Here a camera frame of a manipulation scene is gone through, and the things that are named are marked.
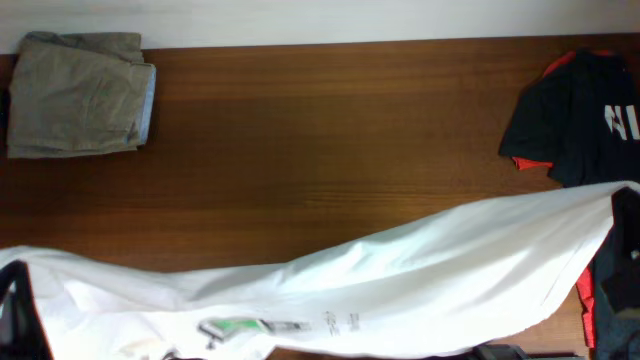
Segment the white t-shirt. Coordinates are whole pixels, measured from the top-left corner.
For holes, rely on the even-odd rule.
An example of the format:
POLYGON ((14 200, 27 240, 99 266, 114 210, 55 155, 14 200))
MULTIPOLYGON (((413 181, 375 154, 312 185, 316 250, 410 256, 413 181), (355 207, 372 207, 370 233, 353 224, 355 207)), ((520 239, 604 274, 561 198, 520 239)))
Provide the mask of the white t-shirt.
POLYGON ((158 273, 12 247, 53 359, 424 358, 524 331, 564 302, 631 181, 461 205, 279 264, 158 273))

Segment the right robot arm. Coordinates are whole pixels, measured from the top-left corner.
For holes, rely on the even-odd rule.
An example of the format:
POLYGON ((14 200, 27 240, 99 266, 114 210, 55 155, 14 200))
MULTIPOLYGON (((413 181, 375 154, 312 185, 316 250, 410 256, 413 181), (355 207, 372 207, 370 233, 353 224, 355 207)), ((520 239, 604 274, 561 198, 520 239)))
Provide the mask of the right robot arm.
POLYGON ((519 346, 482 345, 474 348, 467 356, 468 360, 584 360, 577 355, 542 354, 529 355, 519 346))

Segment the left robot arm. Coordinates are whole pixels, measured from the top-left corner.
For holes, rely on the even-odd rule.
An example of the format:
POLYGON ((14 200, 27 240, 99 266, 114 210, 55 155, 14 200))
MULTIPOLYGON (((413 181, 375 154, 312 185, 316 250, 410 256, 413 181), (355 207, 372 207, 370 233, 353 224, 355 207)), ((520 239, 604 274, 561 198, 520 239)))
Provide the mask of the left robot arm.
POLYGON ((13 261, 1 269, 1 360, 52 360, 35 307, 28 267, 13 261))

